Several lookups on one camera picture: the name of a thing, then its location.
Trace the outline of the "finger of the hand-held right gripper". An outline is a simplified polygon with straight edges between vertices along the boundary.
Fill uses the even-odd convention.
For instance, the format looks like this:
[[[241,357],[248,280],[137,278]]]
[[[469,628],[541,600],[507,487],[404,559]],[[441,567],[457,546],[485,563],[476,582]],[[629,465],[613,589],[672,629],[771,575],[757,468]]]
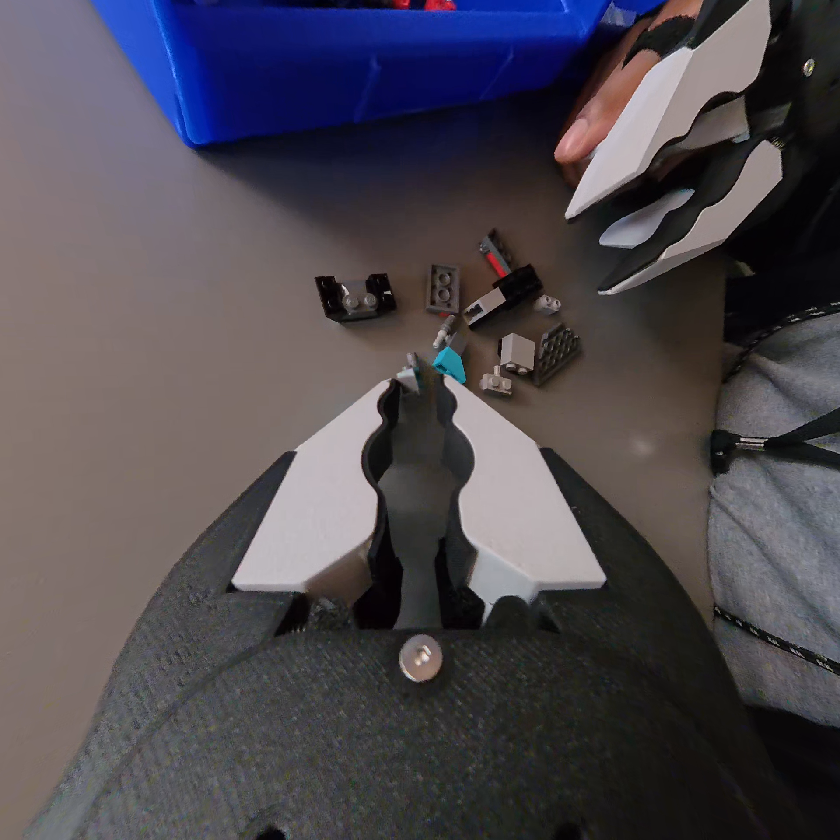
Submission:
[[[687,136],[709,102],[745,92],[760,73],[772,15],[769,1],[703,2],[687,36],[645,75],[598,145],[565,218],[646,172],[663,147]]]
[[[598,288],[612,296],[643,285],[721,245],[781,184],[778,141],[746,140],[710,159],[692,195],[670,209]]]

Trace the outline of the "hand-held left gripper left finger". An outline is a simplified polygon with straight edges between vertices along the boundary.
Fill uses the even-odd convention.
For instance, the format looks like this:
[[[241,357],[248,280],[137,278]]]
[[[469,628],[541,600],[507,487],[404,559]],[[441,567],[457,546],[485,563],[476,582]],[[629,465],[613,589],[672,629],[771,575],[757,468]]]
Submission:
[[[366,592],[379,501],[364,447],[383,426],[385,380],[310,436],[290,465],[232,578],[240,592]]]

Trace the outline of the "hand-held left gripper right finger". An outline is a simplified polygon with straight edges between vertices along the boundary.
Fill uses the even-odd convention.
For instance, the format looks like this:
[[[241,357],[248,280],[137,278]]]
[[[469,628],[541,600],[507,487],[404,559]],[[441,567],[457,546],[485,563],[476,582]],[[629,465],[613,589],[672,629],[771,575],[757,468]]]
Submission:
[[[444,457],[456,476],[449,575],[492,608],[541,592],[601,589],[606,575],[541,447],[452,377],[443,379]]]

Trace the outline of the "small toy brick assembly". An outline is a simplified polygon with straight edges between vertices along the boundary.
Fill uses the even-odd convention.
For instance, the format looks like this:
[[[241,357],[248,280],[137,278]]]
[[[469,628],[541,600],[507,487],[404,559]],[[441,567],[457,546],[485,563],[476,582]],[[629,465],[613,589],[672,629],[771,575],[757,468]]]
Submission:
[[[400,465],[427,465],[442,458],[445,428],[438,418],[438,374],[416,352],[396,375],[401,387],[394,452]]]

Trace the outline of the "light grey slope brick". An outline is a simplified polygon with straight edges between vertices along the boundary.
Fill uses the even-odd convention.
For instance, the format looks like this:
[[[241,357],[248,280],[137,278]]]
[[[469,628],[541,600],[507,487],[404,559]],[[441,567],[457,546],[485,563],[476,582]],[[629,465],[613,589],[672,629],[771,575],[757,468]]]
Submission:
[[[512,375],[532,374],[536,361],[535,342],[511,332],[498,341],[497,351],[502,370]]]

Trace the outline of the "red and dark grey brick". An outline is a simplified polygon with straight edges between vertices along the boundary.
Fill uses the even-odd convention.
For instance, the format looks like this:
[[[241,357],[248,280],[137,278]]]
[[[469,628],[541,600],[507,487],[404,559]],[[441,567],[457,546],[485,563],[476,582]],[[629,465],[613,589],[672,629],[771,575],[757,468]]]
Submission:
[[[498,278],[510,275],[516,269],[516,261],[511,257],[498,229],[492,228],[479,242],[479,252]]]

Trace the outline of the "black and white brick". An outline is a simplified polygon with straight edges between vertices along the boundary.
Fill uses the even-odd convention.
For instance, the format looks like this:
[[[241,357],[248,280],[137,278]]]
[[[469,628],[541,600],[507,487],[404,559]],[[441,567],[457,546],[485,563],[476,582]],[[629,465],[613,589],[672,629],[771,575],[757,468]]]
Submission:
[[[542,295],[543,283],[531,265],[515,269],[498,279],[491,289],[464,310],[468,329],[474,330],[488,324],[503,312],[509,312],[523,302]]]

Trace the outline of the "person's right forearm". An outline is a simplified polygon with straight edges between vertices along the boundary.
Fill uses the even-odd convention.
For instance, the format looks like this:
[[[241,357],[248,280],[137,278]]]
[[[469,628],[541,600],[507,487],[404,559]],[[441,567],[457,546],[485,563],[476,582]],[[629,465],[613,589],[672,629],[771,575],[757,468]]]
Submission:
[[[777,266],[726,284],[723,339],[744,345],[785,318],[839,301],[839,254]]]

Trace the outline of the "grey desk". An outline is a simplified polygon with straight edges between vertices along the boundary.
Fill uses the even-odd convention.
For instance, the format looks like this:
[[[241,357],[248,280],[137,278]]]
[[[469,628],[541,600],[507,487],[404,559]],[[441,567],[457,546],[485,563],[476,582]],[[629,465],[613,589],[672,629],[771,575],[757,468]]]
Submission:
[[[554,448],[710,614],[702,455],[721,372],[714,255],[601,298],[606,223],[564,225],[549,89],[205,152],[87,2],[2,2],[2,838],[74,757],[161,581],[283,452],[434,335],[424,279],[498,228],[582,356],[496,409]],[[337,323],[315,277],[387,274]]]

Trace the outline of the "person's right hand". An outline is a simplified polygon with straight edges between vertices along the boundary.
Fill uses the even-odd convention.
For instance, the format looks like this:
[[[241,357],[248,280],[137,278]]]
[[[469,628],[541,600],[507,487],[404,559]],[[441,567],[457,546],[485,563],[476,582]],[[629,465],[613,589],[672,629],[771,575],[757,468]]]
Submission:
[[[656,17],[638,19],[617,46],[600,59],[583,86],[553,153],[569,188],[575,189],[579,184],[590,163],[590,154],[612,130],[641,80],[659,62],[658,54],[648,49],[626,60],[637,38],[668,19],[696,18],[700,8],[701,1],[667,2]]]

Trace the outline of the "dark grey wedge plate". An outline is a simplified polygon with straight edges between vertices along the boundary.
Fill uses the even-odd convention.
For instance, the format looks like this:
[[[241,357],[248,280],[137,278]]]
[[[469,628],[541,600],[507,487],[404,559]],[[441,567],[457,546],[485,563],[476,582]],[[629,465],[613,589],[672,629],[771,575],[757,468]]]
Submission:
[[[564,322],[545,332],[535,353],[532,383],[541,387],[581,351],[581,337]]]

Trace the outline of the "black and grey brick assembly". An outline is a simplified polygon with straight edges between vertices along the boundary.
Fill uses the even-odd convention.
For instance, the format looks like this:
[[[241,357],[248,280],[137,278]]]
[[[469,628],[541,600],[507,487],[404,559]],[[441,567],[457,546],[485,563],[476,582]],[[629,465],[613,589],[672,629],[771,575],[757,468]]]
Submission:
[[[387,274],[370,274],[363,280],[339,281],[335,276],[316,276],[324,316],[337,323],[378,319],[396,310],[396,300]]]

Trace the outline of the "person's grey sweater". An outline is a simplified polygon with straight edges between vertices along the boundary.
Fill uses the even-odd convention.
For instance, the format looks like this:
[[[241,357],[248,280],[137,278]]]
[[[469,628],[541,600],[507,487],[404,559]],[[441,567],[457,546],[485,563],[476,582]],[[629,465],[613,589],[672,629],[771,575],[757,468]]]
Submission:
[[[787,325],[721,389],[717,427],[773,438],[838,408],[838,314]],[[713,633],[741,698],[838,727],[838,468],[757,451],[712,481]]]

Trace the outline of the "pile of mixed toy bricks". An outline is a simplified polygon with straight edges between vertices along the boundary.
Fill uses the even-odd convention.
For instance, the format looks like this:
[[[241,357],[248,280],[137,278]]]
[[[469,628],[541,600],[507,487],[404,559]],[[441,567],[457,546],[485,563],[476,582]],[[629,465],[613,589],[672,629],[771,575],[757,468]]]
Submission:
[[[312,9],[455,12],[454,1],[264,1],[264,5]]]

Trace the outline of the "large blue plastic bin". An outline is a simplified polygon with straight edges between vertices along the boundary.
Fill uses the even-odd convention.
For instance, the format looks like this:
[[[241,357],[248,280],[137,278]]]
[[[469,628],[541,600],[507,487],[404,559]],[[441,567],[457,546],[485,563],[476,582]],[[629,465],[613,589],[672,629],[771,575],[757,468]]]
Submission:
[[[448,11],[94,1],[192,148],[491,101],[549,85],[609,2]]]

